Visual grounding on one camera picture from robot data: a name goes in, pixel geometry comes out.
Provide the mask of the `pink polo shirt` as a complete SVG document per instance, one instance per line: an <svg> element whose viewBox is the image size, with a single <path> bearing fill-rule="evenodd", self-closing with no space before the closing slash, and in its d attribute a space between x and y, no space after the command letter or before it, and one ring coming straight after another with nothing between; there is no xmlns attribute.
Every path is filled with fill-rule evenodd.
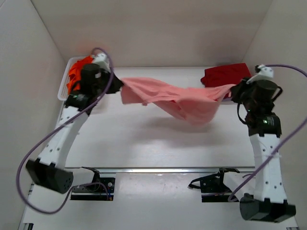
<svg viewBox="0 0 307 230"><path fill-rule="evenodd" d="M152 78L123 78L123 104L155 104L176 119L192 125L211 122L233 84L180 88Z"/></svg>

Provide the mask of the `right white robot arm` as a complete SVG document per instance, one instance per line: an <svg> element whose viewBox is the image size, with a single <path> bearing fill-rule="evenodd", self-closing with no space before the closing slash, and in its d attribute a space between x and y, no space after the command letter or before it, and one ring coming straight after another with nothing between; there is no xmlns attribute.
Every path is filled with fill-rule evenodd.
<svg viewBox="0 0 307 230"><path fill-rule="evenodd" d="M283 92L270 80L249 80L244 78L231 88L232 101L243 105L247 115L240 119L248 127L252 145L255 171L233 195L254 180L255 187L243 192L239 198L240 213L244 220L280 223L296 215L295 205L289 204L282 182L280 167L281 121L273 112L274 101Z"/></svg>

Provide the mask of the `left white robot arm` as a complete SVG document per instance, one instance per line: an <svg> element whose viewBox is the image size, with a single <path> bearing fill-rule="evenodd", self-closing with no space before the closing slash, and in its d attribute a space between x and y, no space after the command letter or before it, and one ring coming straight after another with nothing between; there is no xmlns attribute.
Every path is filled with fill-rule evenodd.
<svg viewBox="0 0 307 230"><path fill-rule="evenodd" d="M104 61L85 64L81 78L71 87L58 127L36 160L28 160L26 170L36 185L64 194L73 186L74 173L65 170L70 148L97 99L117 93L123 83Z"/></svg>

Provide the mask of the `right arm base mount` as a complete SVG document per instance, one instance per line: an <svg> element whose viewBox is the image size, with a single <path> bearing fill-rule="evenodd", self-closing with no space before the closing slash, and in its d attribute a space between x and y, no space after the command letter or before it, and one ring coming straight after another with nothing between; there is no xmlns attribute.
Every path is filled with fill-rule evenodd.
<svg viewBox="0 0 307 230"><path fill-rule="evenodd" d="M231 190L223 183L226 173L240 173L240 171L236 168L219 168L214 174L192 180L188 188L199 189L203 203L228 202Z"/></svg>

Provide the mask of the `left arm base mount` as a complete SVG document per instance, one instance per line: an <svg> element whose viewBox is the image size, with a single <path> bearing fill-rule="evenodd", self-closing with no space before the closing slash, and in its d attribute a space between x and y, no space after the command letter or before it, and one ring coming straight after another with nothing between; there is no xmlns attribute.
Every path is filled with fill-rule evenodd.
<svg viewBox="0 0 307 230"><path fill-rule="evenodd" d="M115 191L115 174L100 173L99 170L84 167L94 173L91 185L77 185L73 188L70 200L74 201L113 201Z"/></svg>

